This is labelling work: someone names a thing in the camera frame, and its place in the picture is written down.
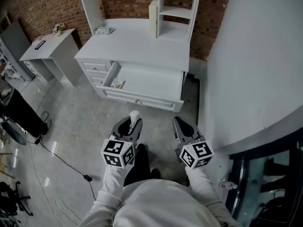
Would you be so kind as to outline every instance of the black pants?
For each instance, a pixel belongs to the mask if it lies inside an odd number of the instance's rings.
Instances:
[[[140,144],[134,159],[134,166],[125,178],[124,187],[135,182],[152,178],[154,177],[151,175],[150,166],[148,164],[147,150],[143,144]]]
[[[17,90],[14,90],[8,105],[4,108],[4,115],[36,138],[47,133],[46,123],[43,123]]]

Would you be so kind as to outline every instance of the black chair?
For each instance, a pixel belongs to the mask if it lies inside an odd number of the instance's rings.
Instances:
[[[19,184],[20,182],[16,182],[16,190],[12,190],[5,182],[0,183],[0,209],[9,215],[17,215],[18,205],[20,211],[25,211],[28,215],[33,216],[33,213],[29,213],[21,202],[22,200],[30,199],[30,196],[19,196]]]

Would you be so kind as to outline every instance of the brick wall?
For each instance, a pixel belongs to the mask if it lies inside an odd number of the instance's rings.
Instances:
[[[148,18],[152,0],[100,0],[105,18]],[[190,8],[192,0],[165,0],[165,4]],[[208,56],[216,39],[228,0],[200,0],[190,44],[190,55],[199,59]],[[49,34],[56,22],[76,28],[74,37],[79,46],[91,37],[81,0],[0,0],[0,12],[7,11],[12,20],[20,19],[30,40]]]

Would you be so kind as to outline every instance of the flower vase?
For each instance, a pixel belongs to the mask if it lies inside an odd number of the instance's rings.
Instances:
[[[58,30],[58,32],[56,33],[57,37],[60,37],[62,35],[62,30]]]

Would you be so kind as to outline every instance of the potted plant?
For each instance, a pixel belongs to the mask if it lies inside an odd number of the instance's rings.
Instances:
[[[53,28],[53,35],[56,34],[58,37],[62,35],[62,31],[65,29],[64,23],[57,23]]]

